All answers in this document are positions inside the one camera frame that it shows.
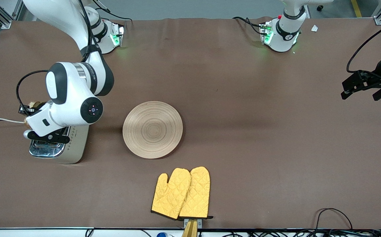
small white paper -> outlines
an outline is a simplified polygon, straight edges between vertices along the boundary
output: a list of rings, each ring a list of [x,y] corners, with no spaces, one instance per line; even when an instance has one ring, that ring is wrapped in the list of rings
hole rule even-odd
[[[312,27],[312,30],[311,30],[311,31],[313,31],[313,32],[318,31],[318,27],[317,27],[317,25],[314,25],[314,27]]]

oven mitt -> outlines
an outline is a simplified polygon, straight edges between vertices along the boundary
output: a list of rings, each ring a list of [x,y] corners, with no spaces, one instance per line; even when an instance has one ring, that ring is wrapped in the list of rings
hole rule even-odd
[[[190,175],[190,187],[180,210],[180,219],[211,219],[208,216],[210,199],[210,173],[205,167],[194,168]]]
[[[190,184],[191,174],[186,169],[175,168],[170,180],[167,174],[161,174],[157,181],[151,212],[177,219]]]

black cable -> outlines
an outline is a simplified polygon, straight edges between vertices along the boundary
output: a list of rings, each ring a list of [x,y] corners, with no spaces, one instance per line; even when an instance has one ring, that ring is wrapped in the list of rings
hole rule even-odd
[[[36,73],[39,73],[39,72],[49,72],[49,70],[38,70],[38,71],[34,71],[34,72],[30,72],[29,74],[23,76],[21,78],[21,80],[18,81],[18,84],[16,85],[16,98],[18,99],[18,102],[21,104],[21,107],[24,109],[25,113],[27,114],[27,116],[30,116],[31,113],[29,111],[27,111],[27,109],[25,108],[24,104],[22,103],[21,101],[21,98],[19,97],[19,86],[21,85],[21,82],[26,79],[27,77],[33,75],[33,74],[36,74]]]
[[[85,237],[91,237],[92,233],[94,233],[94,229],[87,229],[87,231],[85,232]]]
[[[353,225],[351,224],[351,221],[350,219],[347,217],[346,214],[344,214],[342,211],[338,210],[338,209],[335,209],[335,208],[324,208],[321,212],[319,212],[318,214],[318,219],[317,219],[317,226],[315,227],[315,231],[310,233],[307,237],[310,237],[311,235],[313,235],[314,237],[317,236],[317,232],[318,232],[318,226],[319,226],[319,219],[321,218],[321,214],[324,212],[324,211],[327,211],[327,210],[334,210],[334,211],[338,211],[339,213],[343,214],[344,217],[348,220],[348,222],[350,223],[350,229],[352,230],[353,229]]]
[[[89,22],[89,18],[88,18],[88,14],[87,14],[87,11],[85,11],[85,7],[84,7],[84,4],[82,3],[81,0],[78,0],[79,2],[79,5],[81,5],[81,8],[82,8],[82,12],[84,14],[84,20],[85,20],[85,24],[87,25],[87,31],[88,31],[88,46],[91,46],[92,44],[92,39],[93,39],[93,34],[92,34],[92,31],[91,31],[91,24]],[[88,59],[88,53],[85,53],[84,56],[82,57],[82,60],[81,62],[85,62],[87,59]]]
[[[92,0],[99,8],[101,8],[102,9],[102,7],[100,6],[100,4],[98,4],[98,2],[96,1],[96,0]]]
[[[353,59],[354,59],[354,57],[356,57],[356,55],[358,54],[358,52],[371,40],[371,39],[373,39],[375,36],[377,36],[379,33],[381,33],[381,29],[378,31],[378,32],[376,32],[376,33],[374,33],[371,37],[369,37],[369,39],[367,39],[362,45],[360,45],[360,47],[356,50],[356,52],[354,52],[354,54],[353,54],[353,56],[351,56],[351,58],[350,58],[350,60],[348,61],[348,63],[347,63],[347,67],[346,67],[346,71],[348,72],[348,73],[355,73],[356,71],[351,71],[350,70],[350,64],[351,64],[351,62],[353,61]],[[367,73],[370,73],[370,74],[372,74],[372,75],[374,75],[374,76],[377,76],[376,74],[374,74],[374,73],[372,73],[372,72],[368,72],[368,71],[363,71],[362,70],[362,72],[367,72]]]
[[[105,11],[106,13],[108,13],[108,14],[110,14],[110,15],[112,15],[112,16],[115,16],[115,17],[120,18],[120,19],[123,19],[123,20],[130,20],[131,22],[133,22],[133,20],[130,19],[130,18],[127,18],[127,17],[121,17],[121,16],[118,16],[118,15],[115,15],[115,14],[111,13],[110,11],[107,11],[106,9],[96,8],[96,10],[103,10],[103,11]]]
[[[263,230],[263,232],[266,234],[264,236],[272,236],[272,237],[280,237],[280,235],[277,233],[277,231],[270,231],[268,229]]]
[[[329,232],[328,232],[328,236],[327,236],[327,237],[331,237],[331,232],[332,232],[332,229],[329,229]]]
[[[241,18],[241,17],[239,17],[239,16],[235,16],[235,17],[233,17],[232,19],[242,20],[242,21],[244,21],[246,24],[251,24],[251,25],[253,25],[253,26],[259,27],[259,25],[250,23],[249,21],[246,21],[246,19],[243,19],[243,18]]]
[[[240,234],[227,234],[227,235],[224,235],[224,236],[222,236],[222,237],[228,237],[228,236],[233,236],[233,237],[235,237],[235,236],[237,236],[237,237],[243,237],[243,236],[241,236]]]
[[[356,232],[353,232],[353,231],[349,231],[349,230],[341,230],[341,231],[344,232],[344,233],[348,233],[348,234],[356,235],[356,236],[360,236],[360,237],[370,237],[370,235],[359,234],[359,233],[356,233]]]
[[[338,210],[338,209],[335,209],[335,208],[324,208],[319,214],[318,214],[318,220],[317,220],[317,226],[315,227],[315,230],[318,229],[318,225],[319,225],[319,218],[321,217],[321,214],[324,212],[324,211],[327,211],[327,210],[334,210],[334,211],[338,211],[339,213],[341,213],[347,220],[348,222],[350,223],[350,229],[353,229],[353,225],[351,224],[351,221],[350,219],[347,217],[346,214],[344,214],[342,211]]]
[[[315,229],[302,229],[301,231],[299,231],[299,232],[297,232],[295,235],[293,235],[293,237],[299,237],[299,234],[300,233],[304,233],[304,232],[306,232],[306,231],[311,231],[311,230],[315,230]]]
[[[141,231],[146,233],[149,237],[152,237],[147,231],[144,231],[143,229],[141,229]]]
[[[256,30],[255,27],[260,27],[260,26],[257,25],[257,24],[254,24],[254,23],[250,22],[249,18],[243,19],[243,18],[241,18],[241,17],[239,17],[239,16],[236,16],[236,17],[233,17],[233,19],[239,19],[239,20],[244,21],[246,24],[249,24],[250,27],[252,27],[252,29],[253,29],[256,33],[258,33],[258,34],[260,34],[260,35],[262,35],[262,36],[266,36],[266,35],[267,35],[266,33],[261,33],[260,31]]]
[[[288,236],[287,236],[286,234],[284,234],[284,232],[282,232],[282,231],[278,231],[278,233],[284,235],[285,237],[288,237]]]

brown table surface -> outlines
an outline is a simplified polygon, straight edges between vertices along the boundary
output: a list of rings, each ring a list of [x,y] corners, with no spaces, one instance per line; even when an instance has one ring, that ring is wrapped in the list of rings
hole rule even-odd
[[[354,228],[381,228],[381,100],[372,90],[340,97],[348,59],[378,29],[370,18],[308,19],[298,43],[276,53],[236,20],[129,22],[123,47],[105,55],[115,86],[101,97],[105,112],[80,163],[31,157],[26,128],[0,122],[0,227],[182,226],[150,213],[157,177],[205,166],[214,216],[206,228],[311,228],[324,207]],[[61,31],[13,22],[0,34],[0,117],[23,119],[23,75],[80,58]],[[351,68],[380,59],[381,34]],[[25,102],[49,99],[44,76],[21,85]],[[121,134],[129,111],[150,100],[175,107],[185,127],[163,159],[135,156]],[[347,222],[329,212],[320,227]]]

round plate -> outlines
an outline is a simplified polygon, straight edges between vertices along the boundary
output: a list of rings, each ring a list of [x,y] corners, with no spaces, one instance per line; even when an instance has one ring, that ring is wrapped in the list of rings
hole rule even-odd
[[[183,123],[179,113],[160,101],[136,106],[123,124],[123,139],[129,150],[147,159],[160,158],[179,144]]]

